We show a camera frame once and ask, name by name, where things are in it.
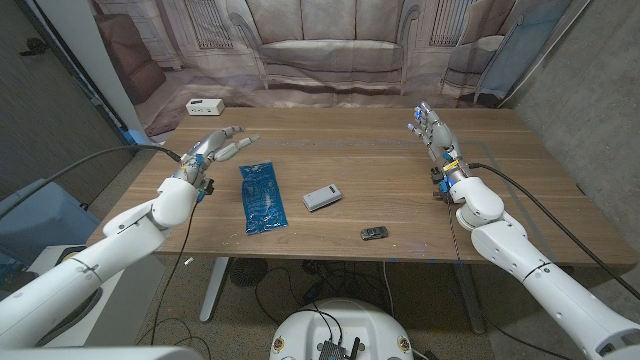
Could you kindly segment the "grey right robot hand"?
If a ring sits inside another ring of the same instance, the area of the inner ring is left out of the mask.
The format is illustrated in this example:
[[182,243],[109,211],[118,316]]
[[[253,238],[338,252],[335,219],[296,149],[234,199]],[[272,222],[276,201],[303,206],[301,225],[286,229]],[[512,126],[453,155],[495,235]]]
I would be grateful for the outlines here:
[[414,122],[407,128],[427,146],[429,157],[450,185],[470,176],[456,135],[426,101],[414,109]]

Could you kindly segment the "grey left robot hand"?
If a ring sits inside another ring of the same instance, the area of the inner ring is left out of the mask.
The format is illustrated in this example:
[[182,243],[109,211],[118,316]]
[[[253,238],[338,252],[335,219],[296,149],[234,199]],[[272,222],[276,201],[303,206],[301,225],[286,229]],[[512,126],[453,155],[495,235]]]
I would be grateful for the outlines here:
[[246,129],[241,126],[229,126],[205,136],[181,157],[173,177],[197,187],[203,181],[212,163],[227,161],[241,149],[260,139],[259,134],[254,134],[237,142],[228,143],[234,135],[245,131]]

